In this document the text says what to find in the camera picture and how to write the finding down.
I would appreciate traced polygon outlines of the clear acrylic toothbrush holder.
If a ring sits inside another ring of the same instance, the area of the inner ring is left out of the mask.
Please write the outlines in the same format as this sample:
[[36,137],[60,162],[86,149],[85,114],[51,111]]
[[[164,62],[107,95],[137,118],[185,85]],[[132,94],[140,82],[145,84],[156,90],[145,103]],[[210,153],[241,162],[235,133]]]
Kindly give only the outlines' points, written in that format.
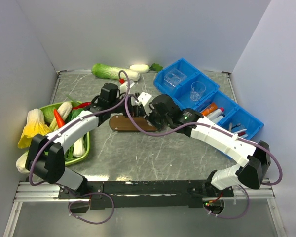
[[187,78],[187,75],[176,68],[173,68],[164,76],[165,84],[171,87],[176,87]]

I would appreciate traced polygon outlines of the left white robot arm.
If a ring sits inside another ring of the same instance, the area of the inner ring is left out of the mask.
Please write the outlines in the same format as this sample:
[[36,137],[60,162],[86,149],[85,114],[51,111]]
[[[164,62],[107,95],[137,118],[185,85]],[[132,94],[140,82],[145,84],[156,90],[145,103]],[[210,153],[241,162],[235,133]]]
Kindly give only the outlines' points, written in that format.
[[86,196],[87,179],[65,166],[66,151],[81,137],[96,129],[118,113],[125,99],[118,98],[118,92],[128,93],[133,82],[121,86],[106,83],[96,103],[91,103],[80,114],[58,130],[43,136],[36,135],[30,144],[25,168],[30,172],[29,182],[34,185],[33,175],[38,176],[49,184],[58,184],[70,188],[75,198]]

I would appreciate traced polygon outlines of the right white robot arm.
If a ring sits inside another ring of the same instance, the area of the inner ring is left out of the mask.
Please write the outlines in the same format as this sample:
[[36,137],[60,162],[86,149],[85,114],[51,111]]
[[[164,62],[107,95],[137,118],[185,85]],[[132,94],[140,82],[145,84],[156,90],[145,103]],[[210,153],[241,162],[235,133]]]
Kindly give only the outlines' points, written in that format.
[[211,145],[236,162],[230,168],[215,170],[209,175],[205,185],[208,195],[216,197],[225,188],[241,184],[255,190],[260,188],[270,167],[266,142],[243,139],[192,108],[181,110],[166,94],[153,98],[143,92],[132,101],[144,109],[146,120],[155,128],[161,129],[166,125],[176,133]]

